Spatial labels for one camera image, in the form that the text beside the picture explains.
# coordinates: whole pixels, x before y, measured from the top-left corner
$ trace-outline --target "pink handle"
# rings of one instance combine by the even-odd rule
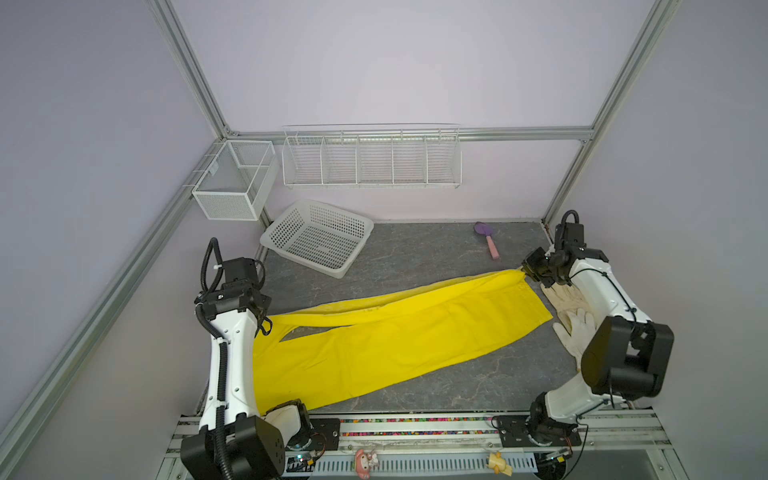
[[[488,249],[491,251],[491,258],[493,260],[498,260],[499,258],[501,258],[498,255],[498,250],[496,250],[496,245],[495,245],[495,243],[493,243],[493,240],[491,239],[491,236],[488,235],[485,239],[488,241]]]

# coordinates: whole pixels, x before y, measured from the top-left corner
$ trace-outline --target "yellow toy figure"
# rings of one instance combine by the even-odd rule
[[[507,465],[506,460],[502,458],[501,452],[490,454],[488,457],[488,468],[492,468],[496,474],[503,473],[504,475],[512,476],[512,467]]]

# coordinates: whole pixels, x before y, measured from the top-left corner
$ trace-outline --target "metal rail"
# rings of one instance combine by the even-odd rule
[[[192,187],[220,145],[220,142],[214,142],[210,146],[0,435],[0,480],[16,473],[74,385],[79,372],[101,345],[187,212],[192,201]]]
[[[409,134],[418,131],[408,130]],[[302,131],[302,136],[332,137],[364,133],[366,136],[377,134],[392,135],[392,131]],[[460,141],[511,141],[511,140],[590,140],[594,130],[592,127],[508,127],[508,128],[461,128],[458,131]],[[230,140],[262,140],[282,143],[286,139],[283,131],[264,131],[241,133],[229,136]]]
[[[503,448],[498,431],[487,420],[494,415],[527,415],[528,412],[430,412],[430,413],[345,413],[311,415],[312,419],[341,419],[339,449],[326,452],[328,462],[344,464],[354,458],[358,449],[375,449],[380,458],[405,458],[429,463],[432,458],[453,455],[485,455],[488,452],[521,454],[552,452],[557,447]],[[179,455],[181,440],[197,434],[197,417],[181,417],[166,450],[158,480],[189,478]],[[662,468],[664,479],[687,480],[682,468],[671,468],[676,459],[673,447],[656,413],[651,410],[601,410],[585,416],[582,421],[589,425],[584,450],[645,450],[651,461]],[[396,435],[383,435],[397,432]],[[579,429],[584,438],[586,426]],[[354,476],[347,469],[340,475]],[[409,476],[434,475],[430,468],[410,472]]]
[[[283,132],[245,134],[232,132],[215,101],[170,0],[145,1],[216,136],[220,139],[284,140]],[[550,221],[564,203],[578,175],[592,155],[595,145],[603,136],[629,87],[637,77],[637,73],[650,55],[661,31],[677,10],[679,2],[680,0],[657,0],[608,99],[591,127],[466,128],[461,130],[461,141],[570,139],[584,142],[584,146],[579,150],[547,209],[545,221]],[[149,233],[118,271],[40,383],[0,435],[0,480],[11,478],[18,470],[28,450],[55,414],[77,375],[98,348],[139,282],[176,229],[193,199],[192,185],[197,181],[200,170],[210,163],[210,152],[211,150],[166,206]],[[269,222],[266,215],[263,215],[261,220],[265,225]]]
[[[169,0],[145,0],[145,2],[214,134],[217,138],[227,137],[231,133],[230,129],[203,75],[190,42],[184,34],[174,6]]]
[[[555,220],[558,211],[563,206],[563,203],[565,203],[571,190],[573,190],[574,185],[581,176],[581,172],[584,171],[587,163],[589,163],[592,155],[594,155],[595,148],[608,130],[611,121],[616,117],[616,113],[619,111],[624,99],[626,99],[637,75],[645,66],[662,31],[669,25],[678,7],[680,7],[680,0],[656,0],[656,3],[654,3],[643,24],[643,28],[640,30],[640,34],[637,36],[634,45],[632,45],[629,57],[621,68],[597,117],[594,119],[592,124],[594,130],[593,137],[581,145],[576,158],[571,163],[568,172],[566,172],[565,177],[555,192],[552,202],[547,207],[547,212],[542,219],[545,224]]]

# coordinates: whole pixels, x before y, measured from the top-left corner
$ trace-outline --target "black cable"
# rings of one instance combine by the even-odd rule
[[[578,423],[578,419],[579,419],[580,417],[581,417],[581,415],[579,415],[579,416],[577,417],[577,419],[576,419],[576,423]],[[587,430],[586,430],[586,432],[584,432],[584,438],[581,440],[581,451],[580,451],[580,452],[579,452],[579,454],[578,454],[578,458],[576,458],[576,462],[574,462],[574,466],[572,466],[572,467],[571,467],[571,470],[570,470],[568,473],[566,473],[566,474],[565,474],[565,476],[563,476],[563,478],[561,478],[560,480],[565,480],[566,478],[568,478],[568,476],[569,476],[571,473],[573,473],[573,472],[574,472],[574,470],[576,469],[576,465],[578,465],[578,463],[579,463],[579,460],[581,460],[581,457],[583,457],[583,456],[584,456],[584,446],[585,446],[585,445],[587,445],[587,435],[589,435],[589,424],[587,424],[587,423],[578,423],[578,424],[579,424],[579,425],[586,425],[586,426],[587,426]]]
[[[254,259],[253,261],[256,262],[259,266],[261,266],[261,280],[259,280],[259,283],[256,284],[257,290],[261,290],[261,287],[264,286],[264,282],[266,282],[266,267],[264,266],[264,262],[262,262],[257,258]]]
[[[261,331],[261,333],[262,333],[264,336],[267,336],[267,335],[269,335],[270,333],[272,333],[272,327],[274,326],[274,325],[272,324],[272,320],[271,320],[271,319],[270,319],[268,316],[266,316],[266,315],[265,315],[265,316],[264,316],[264,318],[262,318],[262,319],[261,319],[261,322],[262,322],[262,323],[261,323],[261,324],[260,324],[260,325],[257,327],[257,328],[258,328],[258,330],[256,331],[256,334],[258,335],[258,334],[259,334],[259,331]],[[266,329],[264,329],[264,322],[269,322],[269,323],[270,323],[270,329],[269,329],[269,330],[266,330]]]
[[[611,374],[608,373],[608,393],[611,395],[611,408],[616,409],[616,405],[614,405],[614,383],[611,380]]]
[[[604,399],[602,403],[598,403],[597,405],[595,405],[591,409],[587,410],[586,412],[582,412],[582,413],[578,414],[577,415],[577,420],[579,420],[584,415],[587,415],[589,412],[592,412],[593,410],[597,410],[600,407],[605,406],[607,403],[608,403],[608,401],[606,399]]]
[[[223,268],[218,268],[216,270],[216,277],[214,278],[214,282],[210,285],[210,288],[207,284],[207,276],[208,276],[208,262],[210,261],[210,254],[213,252],[213,254],[216,256],[216,265],[221,265],[223,263],[223,260],[221,259],[221,252],[219,251],[219,240],[216,237],[213,237],[208,242],[208,248],[205,250],[205,257],[203,257],[203,266],[200,268],[200,287],[203,289],[202,294],[211,293],[213,292],[218,286],[219,282],[221,281],[221,276],[224,274]]]
[[[570,278],[570,280],[573,280],[573,278],[574,278],[575,276],[577,276],[579,273],[581,273],[581,272],[586,272],[586,271],[588,271],[588,270],[591,270],[591,271],[593,271],[593,272],[597,272],[597,273],[599,273],[600,275],[602,275],[602,276],[604,276],[605,278],[607,278],[607,280],[608,280],[609,282],[611,282],[611,285],[613,285],[613,286],[614,286],[614,289],[615,289],[615,290],[616,290],[616,292],[619,294],[619,296],[621,297],[621,299],[624,301],[624,305],[626,305],[626,306],[627,306],[627,311],[628,311],[629,313],[631,313],[631,314],[632,314],[632,319],[634,320],[634,323],[635,323],[635,325],[637,325],[637,316],[634,314],[635,312],[637,312],[637,309],[636,309],[636,308],[633,308],[633,306],[629,304],[629,302],[627,301],[627,299],[626,299],[626,298],[624,298],[624,294],[622,294],[622,293],[621,293],[621,290],[619,290],[619,287],[618,287],[618,286],[616,286],[616,283],[614,283],[614,281],[613,281],[613,280],[611,280],[611,278],[608,276],[608,274],[607,274],[606,272],[600,271],[600,270],[598,270],[598,269],[595,269],[595,268],[582,268],[582,269],[581,269],[581,270],[579,270],[578,272],[576,272],[576,273],[574,273],[573,275],[571,275],[571,278]]]
[[[569,211],[565,212],[565,213],[563,214],[563,220],[560,220],[560,223],[562,223],[563,225],[565,225],[565,221],[566,221],[566,219],[568,218],[568,215],[573,215],[573,216],[574,216],[574,221],[575,221],[576,223],[579,223],[579,221],[578,221],[578,212],[577,212],[576,210],[569,210]]]
[[[203,313],[203,305],[198,303],[194,307],[195,316],[200,325],[215,339],[222,339],[223,335],[213,326]],[[227,401],[227,365],[228,365],[227,342],[219,343],[219,383],[217,386],[216,399],[220,402]],[[218,458],[221,473],[226,480],[234,480],[232,464],[230,462],[230,453],[227,451],[227,431],[224,425],[224,410],[226,405],[216,408],[216,427],[214,429],[214,455]]]

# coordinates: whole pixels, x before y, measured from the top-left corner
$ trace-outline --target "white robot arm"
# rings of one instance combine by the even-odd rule
[[[217,275],[209,287],[205,272],[212,253]],[[222,261],[215,238],[203,260],[195,315],[210,334],[209,394],[199,433],[182,440],[180,453],[184,466],[200,480],[280,477],[286,445],[310,444],[312,424],[301,401],[277,406],[264,417],[256,404],[253,339],[259,332],[269,335],[272,328],[266,317],[270,298],[260,292],[258,263],[249,258]],[[227,282],[217,290],[223,274]]]
[[[573,215],[575,223],[567,223]],[[674,335],[624,291],[601,250],[587,248],[584,226],[569,210],[557,225],[554,251],[534,250],[523,270],[545,286],[576,286],[599,322],[581,358],[581,372],[531,405],[528,431],[540,442],[568,436],[582,415],[611,403],[656,396],[667,371]]]

